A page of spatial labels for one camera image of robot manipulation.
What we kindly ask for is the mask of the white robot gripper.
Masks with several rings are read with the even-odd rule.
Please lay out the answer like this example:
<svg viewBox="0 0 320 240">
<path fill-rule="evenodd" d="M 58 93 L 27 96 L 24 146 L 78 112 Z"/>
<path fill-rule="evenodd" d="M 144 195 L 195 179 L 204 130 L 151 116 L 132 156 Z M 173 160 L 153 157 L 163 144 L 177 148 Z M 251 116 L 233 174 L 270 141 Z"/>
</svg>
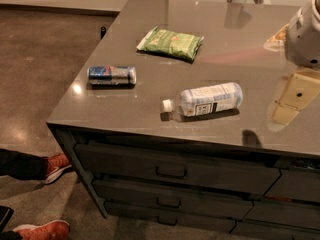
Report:
<svg viewBox="0 0 320 240">
<path fill-rule="evenodd" d="M 291 18 L 267 39 L 263 47 L 269 51 L 284 48 L 286 58 L 298 66 L 287 80 L 276 101 L 272 121 L 288 125 L 320 94 L 320 0 L 307 0 Z"/>
</svg>

